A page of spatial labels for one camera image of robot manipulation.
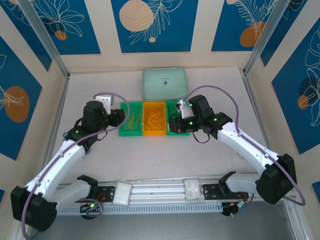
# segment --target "orange tray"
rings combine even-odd
[[[166,135],[166,103],[164,101],[145,101],[142,119],[144,136]]]

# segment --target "white floor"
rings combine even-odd
[[[264,145],[263,136],[252,109],[240,72],[236,67],[186,69],[189,91],[201,85],[215,85],[225,89],[239,105],[240,128]],[[105,72],[74,74],[70,78],[55,151],[63,141],[63,133],[82,117],[83,108],[93,95],[113,92],[128,101],[142,101],[142,72]],[[201,89],[215,113],[224,112],[235,120],[236,110],[229,98],[212,89]],[[115,99],[114,108],[120,107]],[[196,133],[200,140],[206,135]],[[253,168],[237,156],[231,148],[214,138],[206,144],[197,143],[190,136],[119,137],[110,132],[96,142],[91,152],[72,168],[63,183],[70,183],[80,175],[88,175],[99,182],[112,180],[154,179],[225,174],[229,171],[252,172]]]

